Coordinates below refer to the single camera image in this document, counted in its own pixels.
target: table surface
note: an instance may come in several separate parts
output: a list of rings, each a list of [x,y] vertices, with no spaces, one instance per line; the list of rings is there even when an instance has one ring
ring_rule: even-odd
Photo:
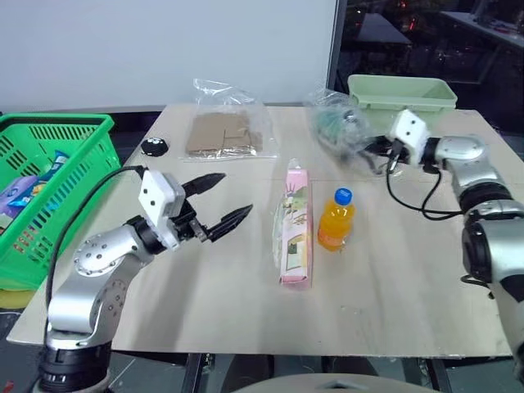
[[[366,14],[358,37],[355,41],[361,43],[402,43],[410,45],[411,41],[396,29],[380,14]]]
[[[513,46],[524,49],[524,36],[522,36],[521,34],[504,34],[495,29],[481,26],[475,22],[476,16],[468,12],[442,11],[441,13],[453,20],[468,25],[473,29],[480,30],[481,32],[484,32],[493,38],[497,38],[498,40],[501,40],[505,43],[509,43]]]
[[[384,178],[359,162],[340,165],[314,140],[304,108],[270,107],[281,147],[278,159],[187,163],[178,158],[194,106],[168,106],[147,136],[170,145],[159,158],[136,150],[128,164],[170,172],[180,182],[209,172],[228,177],[194,196],[200,221],[254,204],[242,225],[216,243],[193,240],[164,252],[129,287],[113,340],[115,350],[264,353],[286,355],[485,356],[508,355],[495,303],[484,288],[463,284],[461,218],[430,222],[397,205]],[[493,164],[513,195],[524,200],[524,164],[476,111],[451,111],[435,135],[476,133],[490,146]],[[314,242],[313,287],[278,284],[271,253],[273,211],[296,157],[312,180],[315,229],[323,204],[340,186],[354,192],[354,231],[342,252]],[[420,203],[435,178],[404,167],[393,188]],[[139,181],[122,175],[72,244],[139,214]],[[458,208],[450,177],[431,208]],[[73,247],[60,258],[59,287],[71,269]],[[39,344],[45,318],[43,286],[8,340]]]

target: plastic bottle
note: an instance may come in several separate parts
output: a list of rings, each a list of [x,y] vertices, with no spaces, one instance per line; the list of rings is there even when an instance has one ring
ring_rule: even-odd
[[[320,225],[318,242],[330,251],[340,250],[344,239],[350,234],[355,206],[351,204],[353,194],[347,188],[339,188],[335,197],[326,203]]]

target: light green plastic tray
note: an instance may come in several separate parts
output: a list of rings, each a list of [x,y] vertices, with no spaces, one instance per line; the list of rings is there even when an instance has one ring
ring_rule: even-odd
[[[389,133],[399,111],[410,109],[428,127],[455,108],[457,96],[448,84],[436,78],[383,75],[350,75],[350,95],[377,134]]]

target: white wall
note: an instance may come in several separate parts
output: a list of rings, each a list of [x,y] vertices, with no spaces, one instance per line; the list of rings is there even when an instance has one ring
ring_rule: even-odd
[[[265,102],[325,85],[335,0],[0,0],[0,111],[160,106],[194,77]]]

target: blue bottle cap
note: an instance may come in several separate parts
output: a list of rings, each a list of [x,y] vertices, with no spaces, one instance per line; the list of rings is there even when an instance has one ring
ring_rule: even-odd
[[[351,203],[353,193],[347,188],[339,188],[335,191],[335,202],[340,206],[347,206]]]

